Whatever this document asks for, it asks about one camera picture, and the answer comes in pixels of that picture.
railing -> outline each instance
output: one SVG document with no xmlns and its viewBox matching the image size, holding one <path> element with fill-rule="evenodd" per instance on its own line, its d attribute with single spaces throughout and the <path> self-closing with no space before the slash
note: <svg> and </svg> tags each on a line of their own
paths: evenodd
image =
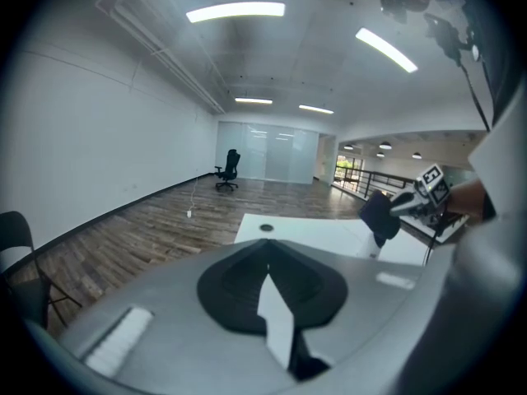
<svg viewBox="0 0 527 395">
<path fill-rule="evenodd" d="M 369 199 L 375 190 L 380 190 L 391 198 L 400 189 L 413 186 L 415 180 L 397 175 L 378 173 L 376 171 L 357 170 L 348 167 L 336 167 L 333 185 L 343 188 L 363 199 Z M 446 213 L 446 226 L 453 225 L 463 216 L 451 212 Z"/>
</svg>

recessed ceiling light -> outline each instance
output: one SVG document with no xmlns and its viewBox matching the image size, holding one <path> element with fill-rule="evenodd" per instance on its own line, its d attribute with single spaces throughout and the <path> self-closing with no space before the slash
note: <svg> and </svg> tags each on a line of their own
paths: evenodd
<svg viewBox="0 0 527 395">
<path fill-rule="evenodd" d="M 236 102 L 249 102 L 254 104 L 272 104 L 273 100 L 261 100 L 259 98 L 235 98 Z"/>
<path fill-rule="evenodd" d="M 192 23 L 230 16 L 283 16 L 286 5 L 276 2 L 238 2 L 204 7 L 187 13 Z"/>
<path fill-rule="evenodd" d="M 417 66 L 413 64 L 408 57 L 397 50 L 392 44 L 387 43 L 370 30 L 361 28 L 355 36 L 361 41 L 371 45 L 374 49 L 378 49 L 384 55 L 390 57 L 408 73 L 412 73 L 417 70 Z"/>
<path fill-rule="evenodd" d="M 309 105 L 299 105 L 299 109 L 308 109 L 309 111 L 316 111 L 317 113 L 333 114 L 330 109 L 318 109 L 316 107 L 310 107 Z"/>
</svg>

chair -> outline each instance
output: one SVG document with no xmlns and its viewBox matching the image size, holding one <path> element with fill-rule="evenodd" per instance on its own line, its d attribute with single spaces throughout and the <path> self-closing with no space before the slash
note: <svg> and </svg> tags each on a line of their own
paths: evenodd
<svg viewBox="0 0 527 395">
<path fill-rule="evenodd" d="M 234 188 L 232 186 L 236 186 L 236 188 L 238 188 L 238 184 L 229 183 L 229 180 L 234 180 L 238 175 L 238 170 L 236 169 L 236 166 L 238 165 L 239 161 L 240 154 L 236 152 L 236 149 L 230 149 L 227 153 L 227 164 L 225 165 L 225 171 L 221 172 L 221 167 L 214 167 L 217 168 L 217 172 L 214 174 L 223 180 L 220 183 L 216 183 L 216 190 L 222 188 L 223 186 L 228 186 L 231 191 L 234 191 Z"/>
<path fill-rule="evenodd" d="M 12 247 L 29 247 L 33 262 L 36 266 L 38 277 L 9 286 L 10 296 L 16 308 L 23 318 L 33 320 L 44 329 L 48 325 L 48 305 L 51 304 L 60 322 L 66 325 L 63 316 L 55 306 L 55 303 L 63 300 L 71 300 L 78 307 L 82 307 L 78 301 L 73 299 L 62 288 L 55 284 L 40 268 L 33 247 L 30 227 L 20 212 L 10 211 L 0 214 L 0 252 Z M 55 287 L 63 297 L 51 300 L 51 287 Z"/>
</svg>

black rubber pad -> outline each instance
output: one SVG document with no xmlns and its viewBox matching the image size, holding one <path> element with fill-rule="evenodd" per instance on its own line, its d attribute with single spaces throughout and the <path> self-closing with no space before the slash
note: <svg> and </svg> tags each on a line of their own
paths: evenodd
<svg viewBox="0 0 527 395">
<path fill-rule="evenodd" d="M 347 297 L 338 272 L 276 240 L 261 239 L 210 266 L 198 281 L 199 301 L 224 328 L 265 335 L 265 320 L 256 312 L 268 273 L 297 330 L 327 324 Z"/>
</svg>

ceiling light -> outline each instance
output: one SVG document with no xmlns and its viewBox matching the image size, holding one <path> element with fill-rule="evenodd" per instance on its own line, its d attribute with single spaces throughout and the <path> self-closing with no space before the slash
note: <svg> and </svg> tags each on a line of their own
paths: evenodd
<svg viewBox="0 0 527 395">
<path fill-rule="evenodd" d="M 283 16 L 286 5 L 275 2 L 238 2 L 204 7 L 187 13 L 192 23 L 230 16 Z"/>
<path fill-rule="evenodd" d="M 250 102 L 255 104 L 272 104 L 273 100 L 260 100 L 258 98 L 235 98 L 236 102 Z"/>
<path fill-rule="evenodd" d="M 367 30 L 366 28 L 361 28 L 355 36 L 361 41 L 364 41 L 365 43 L 371 45 L 374 49 L 378 49 L 383 54 L 390 57 L 408 73 L 412 73 L 417 70 L 417 66 L 413 64 L 408 59 L 408 57 L 406 57 L 403 53 L 397 50 L 392 44 L 388 44 L 386 41 L 384 41 L 379 36 L 375 35 L 370 30 Z"/>
<path fill-rule="evenodd" d="M 318 113 L 333 114 L 333 111 L 329 109 L 317 109 L 316 107 L 310 107 L 309 105 L 299 105 L 299 109 L 308 109 L 310 111 L 317 111 Z"/>
</svg>

